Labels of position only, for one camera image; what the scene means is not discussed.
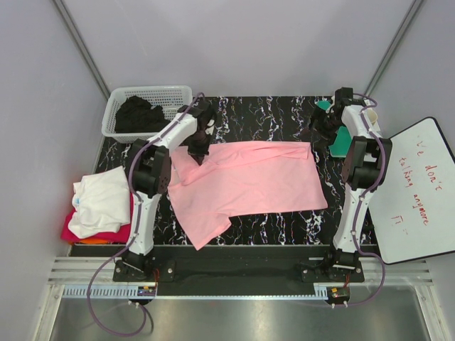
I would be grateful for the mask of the white plastic basket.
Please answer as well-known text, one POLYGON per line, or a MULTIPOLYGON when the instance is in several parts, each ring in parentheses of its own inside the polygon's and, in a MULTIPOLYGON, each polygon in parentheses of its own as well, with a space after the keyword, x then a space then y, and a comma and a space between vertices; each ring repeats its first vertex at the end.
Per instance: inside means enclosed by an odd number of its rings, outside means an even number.
POLYGON ((121 144, 130 144, 136 139, 147 140, 159 132, 156 129, 144 133, 115 131, 117 111, 132 96, 145 99, 152 107, 163 107, 164 118, 169 121, 177 115, 180 107, 189 105, 193 100, 192 89, 187 85, 120 87, 113 90, 107 100, 101 132, 105 137, 113 138, 121 144))

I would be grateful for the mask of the magenta folded t shirt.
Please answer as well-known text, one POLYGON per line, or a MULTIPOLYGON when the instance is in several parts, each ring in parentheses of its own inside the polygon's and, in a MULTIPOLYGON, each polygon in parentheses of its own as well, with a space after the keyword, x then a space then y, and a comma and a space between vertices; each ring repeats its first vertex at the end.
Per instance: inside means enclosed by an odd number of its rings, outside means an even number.
POLYGON ((129 193, 77 197, 66 216, 60 238, 68 243, 100 238, 126 242, 131 231, 133 200, 129 193))

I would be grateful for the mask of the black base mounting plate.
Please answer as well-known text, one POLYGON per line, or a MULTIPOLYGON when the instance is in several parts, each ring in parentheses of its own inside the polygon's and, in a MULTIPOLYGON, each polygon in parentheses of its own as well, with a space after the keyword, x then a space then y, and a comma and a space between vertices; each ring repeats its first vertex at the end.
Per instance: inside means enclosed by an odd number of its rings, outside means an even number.
POLYGON ((305 283, 362 283, 360 262, 354 269, 329 268, 325 245, 208 246, 197 251, 190 246, 158 245, 143 257, 143 271, 127 264, 130 255, 115 263, 116 282, 177 283, 187 278, 284 278, 305 283))

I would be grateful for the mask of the green cutting mat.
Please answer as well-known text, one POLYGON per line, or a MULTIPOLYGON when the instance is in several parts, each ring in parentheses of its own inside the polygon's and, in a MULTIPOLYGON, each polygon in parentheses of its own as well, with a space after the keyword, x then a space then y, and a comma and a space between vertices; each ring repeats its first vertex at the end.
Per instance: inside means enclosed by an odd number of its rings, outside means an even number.
MULTIPOLYGON (((333 106, 333 104, 331 104, 328 100, 317 101, 316 105, 324 111, 327 111, 333 106)), ((377 134, 380 134, 380 126, 378 122, 376 126, 373 126, 373 128, 377 134)), ((336 132, 334 142, 328 147, 330 155, 334 158, 345 158, 351 141, 352 137, 349 134, 348 129, 344 126, 340 127, 336 132)))

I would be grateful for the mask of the white whiteboard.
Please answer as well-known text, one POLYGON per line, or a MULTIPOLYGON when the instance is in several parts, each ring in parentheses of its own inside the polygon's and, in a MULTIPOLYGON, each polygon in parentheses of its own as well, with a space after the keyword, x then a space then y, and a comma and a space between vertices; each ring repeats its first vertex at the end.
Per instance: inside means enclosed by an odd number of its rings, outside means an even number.
POLYGON ((385 180, 369 204, 382 260, 454 251, 454 156, 433 117, 391 138, 385 180))

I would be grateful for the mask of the orange folded t shirt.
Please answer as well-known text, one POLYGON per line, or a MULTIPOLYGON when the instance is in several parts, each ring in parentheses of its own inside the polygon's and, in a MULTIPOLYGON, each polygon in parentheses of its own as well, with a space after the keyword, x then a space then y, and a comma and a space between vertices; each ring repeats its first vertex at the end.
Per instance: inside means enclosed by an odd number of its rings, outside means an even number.
POLYGON ((86 245, 105 245, 109 244, 109 241, 106 239, 100 239, 100 238, 86 238, 86 239, 80 239, 74 242, 74 244, 86 244, 86 245))

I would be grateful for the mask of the white folded t shirt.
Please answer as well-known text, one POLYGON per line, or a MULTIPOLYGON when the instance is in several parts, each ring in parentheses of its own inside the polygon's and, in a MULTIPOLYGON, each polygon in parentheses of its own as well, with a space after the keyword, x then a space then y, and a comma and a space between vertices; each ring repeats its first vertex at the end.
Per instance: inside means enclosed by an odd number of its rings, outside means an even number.
POLYGON ((131 222, 130 191, 123 167, 84 175, 73 184, 75 209, 68 229, 85 239, 102 232, 117 233, 131 222))

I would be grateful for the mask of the pink t shirt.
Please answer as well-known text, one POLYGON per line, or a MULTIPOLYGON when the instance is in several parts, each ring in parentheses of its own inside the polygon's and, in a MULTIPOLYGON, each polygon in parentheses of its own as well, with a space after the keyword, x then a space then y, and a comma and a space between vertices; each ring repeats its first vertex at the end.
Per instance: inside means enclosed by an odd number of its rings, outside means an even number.
POLYGON ((202 164, 187 149, 171 154, 168 196, 195 249, 231 225, 231 217, 328 207, 308 142, 213 144, 202 164))

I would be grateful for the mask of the yellow mug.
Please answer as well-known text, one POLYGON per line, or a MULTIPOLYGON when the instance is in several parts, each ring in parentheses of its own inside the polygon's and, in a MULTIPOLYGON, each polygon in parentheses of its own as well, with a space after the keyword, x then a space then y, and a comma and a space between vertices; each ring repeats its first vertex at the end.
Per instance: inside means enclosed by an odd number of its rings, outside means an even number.
POLYGON ((377 115, 377 113, 375 112, 374 109, 369 108, 366 111, 366 116, 367 116, 368 120, 370 121, 371 126, 376 126, 377 125, 378 115, 377 115))

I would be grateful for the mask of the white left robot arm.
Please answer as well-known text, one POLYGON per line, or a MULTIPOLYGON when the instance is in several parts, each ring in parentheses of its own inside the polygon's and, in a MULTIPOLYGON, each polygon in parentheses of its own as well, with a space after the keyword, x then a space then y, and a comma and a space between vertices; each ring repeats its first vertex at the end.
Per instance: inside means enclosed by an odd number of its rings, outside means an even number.
POLYGON ((200 99, 182 106, 173 120, 147 140, 137 139, 126 163, 132 197, 131 229, 125 250, 116 262, 115 275, 146 281, 158 274, 153 265, 154 223, 159 201, 171 182, 171 154, 181 144, 201 165, 209 155, 218 115, 212 104, 200 99))

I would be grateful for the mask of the black t shirt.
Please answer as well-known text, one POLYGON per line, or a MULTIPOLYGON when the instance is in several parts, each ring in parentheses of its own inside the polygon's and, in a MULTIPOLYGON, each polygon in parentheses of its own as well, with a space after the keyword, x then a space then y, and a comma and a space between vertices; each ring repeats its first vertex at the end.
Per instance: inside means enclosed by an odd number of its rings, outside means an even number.
POLYGON ((165 118, 162 106, 153 107, 138 96, 129 97, 117 110, 115 118, 117 134, 157 132, 171 122, 165 118))

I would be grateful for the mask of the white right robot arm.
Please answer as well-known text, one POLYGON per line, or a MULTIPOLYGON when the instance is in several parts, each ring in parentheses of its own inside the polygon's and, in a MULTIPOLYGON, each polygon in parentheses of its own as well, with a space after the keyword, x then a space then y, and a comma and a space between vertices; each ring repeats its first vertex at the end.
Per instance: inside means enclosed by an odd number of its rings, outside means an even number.
POLYGON ((335 91, 328 109, 315 108, 309 128, 334 142, 345 127, 351 143, 343 162, 341 177, 345 199, 341 220, 330 249, 318 264, 304 265, 302 280, 306 283, 361 283, 364 280, 360 248, 361 233, 373 195, 383 184, 392 152, 392 142, 385 139, 368 118, 367 112, 377 102, 349 87, 335 91))

